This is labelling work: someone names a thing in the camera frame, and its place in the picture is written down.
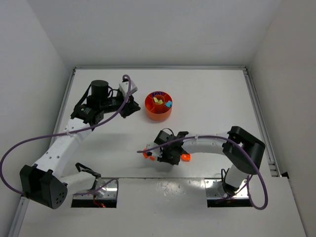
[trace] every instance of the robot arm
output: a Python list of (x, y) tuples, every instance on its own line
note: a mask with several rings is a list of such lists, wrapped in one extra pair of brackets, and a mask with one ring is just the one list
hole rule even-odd
[[(73, 195), (81, 190), (95, 188), (96, 179), (101, 175), (83, 165), (81, 166), (84, 169), (78, 168), (78, 174), (63, 178), (61, 175), (77, 147), (94, 128), (78, 133), (71, 132), (94, 126), (103, 120), (105, 113), (117, 111), (126, 97), (128, 80), (123, 79), (116, 91), (116, 96), (113, 96), (113, 89), (103, 80), (95, 80), (91, 83), (76, 104), (71, 118), (64, 128), (68, 135), (58, 137), (33, 166), (25, 165), (21, 169), (20, 178), (25, 197), (56, 209), (64, 202), (67, 194)], [(136, 91), (137, 87), (131, 81), (128, 101), (120, 111), (123, 118), (140, 110), (131, 95)]]
[[(214, 136), (225, 137), (237, 144), (241, 144), (241, 148), (250, 156), (257, 168), (260, 168), (265, 150), (265, 144), (262, 141), (238, 126), (233, 126), (229, 132), (214, 134)], [(164, 143), (167, 143), (167, 145), (154, 149), (146, 155), (157, 156), (159, 162), (167, 162), (172, 165), (179, 164), (182, 154), (201, 152), (227, 156), (233, 165), (228, 170), (222, 187), (225, 193), (230, 196), (235, 194), (242, 181), (249, 174), (256, 174), (256, 171), (240, 150), (225, 140), (212, 138), (208, 135), (190, 134), (188, 132), (179, 132), (177, 136), (174, 136), (162, 130), (154, 140), (154, 144), (148, 144), (146, 148), (149, 149), (151, 146), (162, 145)]]

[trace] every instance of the orange object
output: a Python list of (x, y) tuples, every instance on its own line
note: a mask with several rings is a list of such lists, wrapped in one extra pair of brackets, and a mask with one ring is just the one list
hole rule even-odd
[(181, 160), (182, 161), (190, 161), (191, 160), (191, 155), (190, 154), (182, 154), (181, 155)]
[(143, 156), (145, 157), (145, 159), (149, 157), (146, 153), (143, 153)]
[[(162, 100), (162, 104), (156, 103), (154, 97), (159, 101)], [(170, 101), (172, 103), (171, 96), (162, 91), (155, 91), (150, 93), (145, 99), (145, 107), (147, 116), (154, 121), (164, 121), (166, 120), (172, 110), (172, 105), (170, 108), (166, 106), (166, 103)]]

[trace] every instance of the black motor bracket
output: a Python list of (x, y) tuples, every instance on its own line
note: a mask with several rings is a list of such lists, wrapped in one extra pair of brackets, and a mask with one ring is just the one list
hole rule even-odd
[[(113, 96), (113, 89), (109, 87), (107, 81), (92, 81), (83, 97), (76, 104), (71, 118), (82, 119), (84, 123), (89, 123), (91, 126), (98, 124), (103, 119), (104, 114), (117, 111), (124, 102), (121, 91), (119, 89), (116, 91), (116, 96)], [(127, 103), (120, 111), (120, 115), (126, 118), (139, 110), (139, 105), (134, 101), (134, 97), (130, 95)]]
[[(250, 156), (251, 160), (259, 169), (266, 145), (258, 138), (238, 126), (233, 126), (228, 132), (228, 135), (229, 139), (233, 140), (237, 144), (242, 144), (241, 148)], [(246, 174), (257, 174), (248, 159), (232, 143), (226, 142), (223, 144), (223, 153), (240, 171)]]
[(25, 165), (20, 171), (23, 194), (26, 198), (41, 203), (52, 209), (63, 204), (67, 196), (67, 185), (60, 182), (52, 171)]
[[(154, 142), (158, 145), (161, 145), (163, 143), (170, 142), (178, 138), (183, 138), (187, 134), (189, 133), (183, 131), (183, 132), (179, 132), (177, 136), (174, 136), (173, 134), (168, 134), (165, 131), (161, 130), (158, 136), (156, 137), (156, 139), (154, 140)], [(179, 141), (179, 142), (171, 143), (168, 146), (165, 146), (162, 149), (161, 156), (158, 157), (157, 160), (159, 162), (166, 162), (172, 165), (174, 164), (178, 165), (180, 162), (181, 155), (187, 154), (187, 152), (182, 148), (182, 145), (183, 145), (183, 141)]]

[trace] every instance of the purple cable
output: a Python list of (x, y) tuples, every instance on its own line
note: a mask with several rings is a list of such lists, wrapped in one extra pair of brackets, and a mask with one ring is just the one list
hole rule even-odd
[(97, 191), (99, 191), (101, 188), (107, 186), (110, 182), (112, 181), (116, 181), (117, 182), (117, 195), (116, 195), (116, 202), (118, 201), (118, 194), (119, 194), (119, 180), (117, 178), (114, 178), (114, 179), (110, 179), (108, 182), (106, 182), (105, 184), (101, 185), (99, 188), (95, 189), (95, 190), (92, 190), (92, 191), (89, 191), (87, 193), (76, 193), (75, 195), (88, 195), (88, 194), (94, 194), (96, 193)]
[[(124, 101), (123, 103), (121, 104), (121, 106), (119, 107), (119, 109), (114, 113), (112, 114), (108, 119), (104, 120), (103, 122), (101, 123), (98, 123), (98, 124), (95, 124), (91, 127), (86, 127), (86, 128), (82, 128), (82, 129), (78, 129), (78, 130), (74, 130), (74, 131), (71, 131), (69, 133), (71, 134), (74, 134), (74, 133), (78, 133), (78, 132), (83, 132), (83, 131), (87, 131), (87, 130), (90, 130), (90, 129), (94, 129), (96, 127), (99, 127), (105, 123), (107, 123), (108, 121), (112, 120), (116, 115), (119, 114), (119, 112), (124, 108), (125, 104), (127, 103), (128, 101), (128, 98), (130, 96), (130, 90), (131, 90), (131, 79), (129, 77), (129, 75), (123, 75), (123, 79), (127, 78), (128, 80), (128, 90), (127, 90), (127, 93), (126, 93), (126, 96), (124, 98)], [(17, 148), (18, 146), (24, 144), (24, 143), (27, 143), (27, 142), (32, 142), (32, 141), (35, 141), (35, 140), (39, 140), (39, 139), (43, 139), (43, 138), (51, 138), (51, 137), (58, 137), (58, 136), (66, 136), (67, 135), (67, 132), (62, 132), (62, 133), (56, 133), (56, 134), (51, 134), (51, 135), (44, 135), (44, 136), (39, 136), (39, 137), (34, 137), (34, 138), (30, 138), (30, 139), (27, 139), (27, 140), (24, 140), (22, 142), (19, 142), (17, 144), (15, 144), (13, 147), (11, 147), (4, 155), (3, 157), (1, 158), (1, 161), (0, 161), (0, 178), (2, 180), (2, 182), (4, 183), (4, 185), (6, 185), (9, 189), (11, 189), (12, 191), (20, 194), (20, 195), (23, 195), (23, 192), (22, 191), (19, 191), (17, 189), (15, 189), (14, 187), (12, 187), (11, 185), (8, 184), (8, 182), (5, 180), (4, 176), (3, 176), (3, 171), (2, 171), (2, 168), (3, 168), (3, 162), (5, 160), (5, 158), (8, 156), (8, 154), (10, 152), (12, 152), (12, 150), (14, 150), (15, 148)]]
[[(163, 143), (159, 146), (155, 146), (155, 147), (152, 147), (148, 150), (144, 150), (144, 151), (137, 151), (137, 153), (147, 153), (149, 151), (152, 151), (154, 149), (157, 149), (157, 148), (160, 148), (160, 147), (164, 147), (164, 146), (168, 146), (174, 142), (180, 142), (180, 141), (183, 141), (183, 140), (187, 140), (187, 139), (195, 139), (196, 137), (194, 136), (190, 136), (190, 137), (183, 137), (183, 138), (178, 138), (178, 139), (175, 139), (175, 140), (172, 140), (170, 142), (166, 142), (166, 143)], [(248, 191), (248, 196), (249, 196), (249, 201), (251, 203), (251, 205), (258, 209), (258, 210), (263, 210), (267, 207), (268, 205), (268, 190), (267, 190), (267, 187), (266, 187), (266, 184), (265, 184), (265, 181), (263, 180), (263, 177), (258, 169), (258, 167), (256, 166), (256, 164), (251, 160), (250, 156), (247, 154), (247, 152), (245, 152), (236, 142), (234, 142), (233, 140), (231, 139), (228, 139), (226, 137), (220, 137), (220, 136), (214, 136), (214, 135), (202, 135), (202, 136), (199, 136), (198, 138), (215, 138), (215, 139), (221, 139), (221, 140), (225, 140), (231, 144), (233, 144), (234, 146), (236, 146), (239, 151), (246, 157), (246, 159), (248, 160), (248, 162), (251, 164), (252, 168), (256, 171), (256, 174), (258, 175), (259, 179), (260, 179), (260, 182), (261, 182), (261, 185), (262, 185), (262, 188), (263, 188), (263, 192), (264, 192), (264, 196), (265, 196), (265, 202), (263, 204), (263, 206), (261, 207), (258, 207), (256, 206), (252, 199), (251, 199), (251, 195), (250, 195), (250, 192), (249, 192), (249, 177), (247, 177), (247, 191)]]

